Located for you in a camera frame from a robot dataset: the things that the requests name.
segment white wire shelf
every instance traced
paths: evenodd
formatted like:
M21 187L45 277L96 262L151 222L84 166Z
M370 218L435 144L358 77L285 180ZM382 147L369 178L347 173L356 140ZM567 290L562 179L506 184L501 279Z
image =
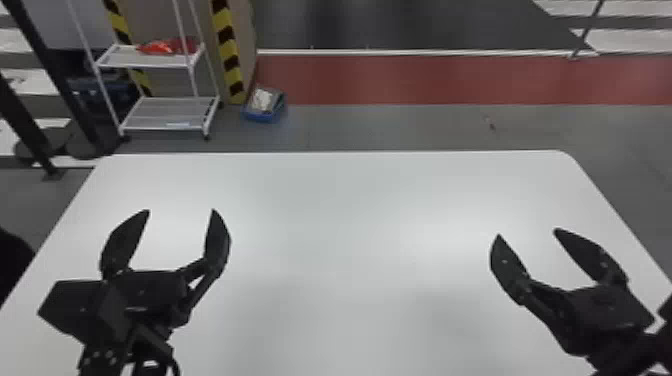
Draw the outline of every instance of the white wire shelf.
M187 68L196 65L205 50L204 44L200 43L187 60L184 54L147 55L136 48L136 45L113 44L96 60L96 65L100 68Z
M219 97L141 97L121 124L122 130L201 130L209 134Z

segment red floor stripe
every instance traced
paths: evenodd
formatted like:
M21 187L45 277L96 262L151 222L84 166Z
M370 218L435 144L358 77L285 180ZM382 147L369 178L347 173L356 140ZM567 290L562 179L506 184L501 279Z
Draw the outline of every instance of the red floor stripe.
M260 56L294 104L672 104L672 57Z

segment yellow and black striped pillar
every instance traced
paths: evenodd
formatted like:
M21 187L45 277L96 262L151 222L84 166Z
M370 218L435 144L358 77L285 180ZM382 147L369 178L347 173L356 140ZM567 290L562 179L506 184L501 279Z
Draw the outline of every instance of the yellow and black striped pillar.
M131 40L131 32L128 28L128 24L126 23L126 19L121 13L121 9L117 3L117 0L103 0L103 4L105 5L105 10L107 11L107 18L112 24L112 29L114 29L114 33L117 35L117 40L119 40L119 43L127 45L133 44ZM151 97L152 89L149 84L149 77L147 76L147 73L145 73L145 71L142 69L131 69L130 73L131 79L138 85L143 94Z
M245 101L245 83L240 69L238 44L233 31L233 17L228 0L211 0L212 23L217 35L217 49L224 66L224 79L229 89L229 102L242 104Z

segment shelf rack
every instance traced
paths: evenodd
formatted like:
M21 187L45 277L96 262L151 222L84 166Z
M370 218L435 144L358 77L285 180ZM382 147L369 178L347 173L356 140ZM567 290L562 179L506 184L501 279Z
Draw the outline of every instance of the shelf rack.
M72 5L72 0L65 0L70 12L79 38L84 45L87 58L93 68L101 93L105 99L105 104L110 111L110 116L117 127L121 137L125 137L126 130L200 130L206 140L210 139L210 124L215 112L220 107L220 95L212 62L207 58L205 43L203 42L203 32L196 16L196 10L193 0L186 1L189 5L189 11L196 25L199 43L194 53L190 54L187 49L187 37L184 33L184 23L178 5L178 0L172 0L175 12L175 20L182 42L183 54L161 56L147 55L137 50L136 45L124 45L119 43L116 35L110 28L111 35L116 43L112 44L103 55L94 60L90 44L84 35L82 24L79 22L77 11ZM206 55L205 60L208 63L210 79L215 90L215 96L200 96L194 68L198 61ZM138 87L140 98L135 103L125 119L120 120L112 105L110 96L103 83L101 69L106 68L125 68L125 69L186 69L189 73L189 81L193 96L190 97L147 97Z

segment concrete floor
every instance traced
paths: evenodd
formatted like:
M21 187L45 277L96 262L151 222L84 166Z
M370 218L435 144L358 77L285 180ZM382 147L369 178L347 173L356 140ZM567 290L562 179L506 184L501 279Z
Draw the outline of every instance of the concrete floor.
M563 150L670 276L670 122L664 106L291 106L278 124L262 125L228 108L208 143L196 133L135 133L119 152ZM87 174L42 183L38 171L0 170L0 225L37 248Z

